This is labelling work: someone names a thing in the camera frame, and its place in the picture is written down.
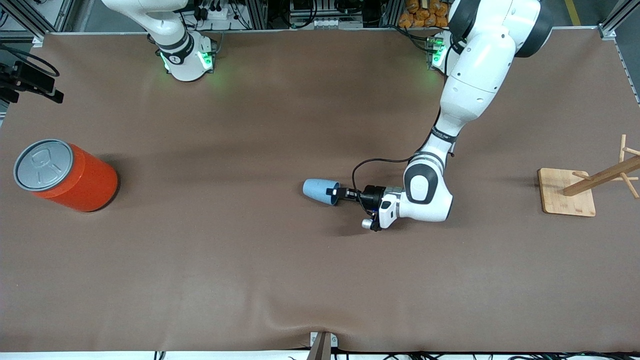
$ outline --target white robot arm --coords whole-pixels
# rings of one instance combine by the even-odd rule
[[[193,81],[213,69],[211,39],[197,31],[187,31],[180,16],[173,13],[187,5],[187,0],[102,0],[149,32],[160,48],[164,66],[176,79]]]
[[[326,195],[360,202],[371,216],[362,221],[362,227],[374,231],[388,228],[399,217],[446,220],[453,196],[445,184],[444,170],[460,131],[487,109],[513,58],[537,52],[552,25],[551,12],[538,0],[456,0],[449,14],[449,31],[443,33],[451,46],[443,66],[449,77],[440,113],[404,170],[404,188],[369,185],[362,192],[327,188]]]

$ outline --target red can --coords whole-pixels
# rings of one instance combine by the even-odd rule
[[[103,208],[118,190],[118,174],[111,165],[56,139],[24,149],[13,166],[13,177],[33,195],[82,212]]]

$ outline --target silver lid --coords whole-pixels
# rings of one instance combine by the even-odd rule
[[[18,156],[13,166],[13,178],[23,189],[41,192],[64,180],[74,163],[69,144],[46,139],[31,144]]]

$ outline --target wooden mug tree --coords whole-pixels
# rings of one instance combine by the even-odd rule
[[[609,181],[624,181],[634,198],[640,199],[638,192],[631,184],[631,180],[638,180],[638,178],[627,175],[640,168],[640,151],[629,149],[626,142],[627,136],[622,135],[618,163],[593,176],[589,176],[584,171],[557,168],[538,170],[544,212],[594,217],[596,209],[591,189]],[[625,160],[625,153],[633,156]]]

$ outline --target brown table mat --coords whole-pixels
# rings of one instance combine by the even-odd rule
[[[541,167],[596,172],[640,110],[613,42],[554,31],[516,59],[462,132],[442,224],[364,231],[356,204],[304,198],[371,157],[404,158],[443,78],[391,31],[229,34],[216,72],[179,83],[143,36],[48,36],[65,102],[24,94],[0,131],[0,350],[249,350],[336,333],[359,351],[640,348],[640,202],[594,191],[597,216],[542,213]],[[112,163],[106,209],[21,190],[12,167],[60,138]],[[399,186],[374,163],[361,186]]]

